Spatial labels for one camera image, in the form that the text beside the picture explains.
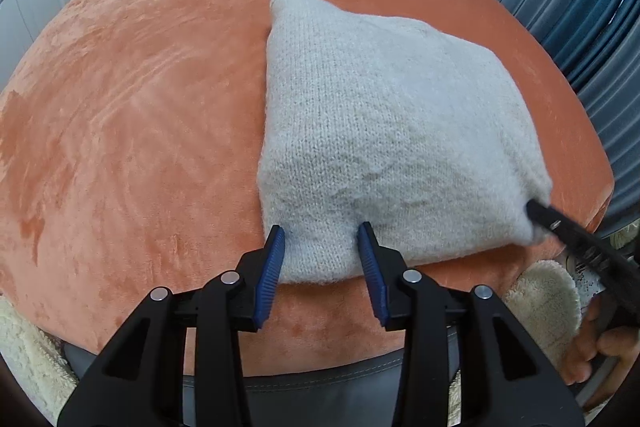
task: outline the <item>white knit garment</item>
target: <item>white knit garment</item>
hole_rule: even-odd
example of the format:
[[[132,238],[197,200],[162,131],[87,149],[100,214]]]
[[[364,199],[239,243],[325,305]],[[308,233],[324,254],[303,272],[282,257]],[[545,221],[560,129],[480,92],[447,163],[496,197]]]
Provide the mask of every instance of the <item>white knit garment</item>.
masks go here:
[[[361,273],[356,230],[409,264],[541,238],[525,213],[551,180],[520,91],[488,49],[424,22],[271,0],[265,231],[281,282]]]

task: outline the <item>silver screw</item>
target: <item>silver screw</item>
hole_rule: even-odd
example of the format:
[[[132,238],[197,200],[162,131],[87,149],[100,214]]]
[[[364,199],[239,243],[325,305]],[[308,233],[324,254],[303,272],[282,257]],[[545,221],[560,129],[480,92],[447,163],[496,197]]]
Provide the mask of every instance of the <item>silver screw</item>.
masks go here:
[[[481,299],[488,299],[489,297],[491,297],[491,295],[494,294],[494,291],[489,288],[489,286],[481,284],[479,286],[476,286],[474,293]]]
[[[164,299],[166,299],[167,295],[169,295],[169,290],[160,286],[158,288],[153,288],[151,290],[151,295],[149,296],[151,297],[152,301],[163,301]]]
[[[240,280],[240,274],[233,270],[224,272],[220,276],[220,280],[223,284],[236,284]]]
[[[407,282],[419,282],[422,279],[422,274],[418,270],[405,270],[402,274],[402,278]]]

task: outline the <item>white fur rug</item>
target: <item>white fur rug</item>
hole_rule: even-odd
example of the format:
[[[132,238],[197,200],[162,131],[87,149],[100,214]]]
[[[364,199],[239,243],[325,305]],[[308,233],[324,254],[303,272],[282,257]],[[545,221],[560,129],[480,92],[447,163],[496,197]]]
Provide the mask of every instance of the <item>white fur rug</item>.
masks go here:
[[[555,261],[539,261],[524,272],[504,298],[551,362],[558,364],[580,323],[574,280]],[[20,317],[0,296],[0,352],[20,386],[55,425],[78,379],[55,343]],[[452,384],[449,425],[460,421],[460,379]]]

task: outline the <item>human hand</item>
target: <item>human hand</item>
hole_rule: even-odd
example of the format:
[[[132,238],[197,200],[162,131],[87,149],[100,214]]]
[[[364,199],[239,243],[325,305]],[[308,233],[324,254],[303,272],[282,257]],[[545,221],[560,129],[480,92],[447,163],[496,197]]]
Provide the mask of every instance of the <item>human hand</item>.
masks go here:
[[[640,353],[638,328],[614,328],[598,337],[596,320],[599,314],[600,297],[596,296],[591,299],[580,329],[564,354],[560,368],[564,383],[571,385],[584,382],[591,376],[590,360],[598,352],[608,357],[619,357],[618,365],[584,405],[587,411],[610,398],[618,390]]]

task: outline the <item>blue curtain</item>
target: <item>blue curtain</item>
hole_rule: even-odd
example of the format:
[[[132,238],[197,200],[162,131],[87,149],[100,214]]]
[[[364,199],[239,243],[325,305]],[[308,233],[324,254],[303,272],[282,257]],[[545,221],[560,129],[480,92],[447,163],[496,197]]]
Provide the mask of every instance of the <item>blue curtain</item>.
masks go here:
[[[598,229],[640,215],[640,0],[499,0],[571,83],[609,157],[616,185]]]

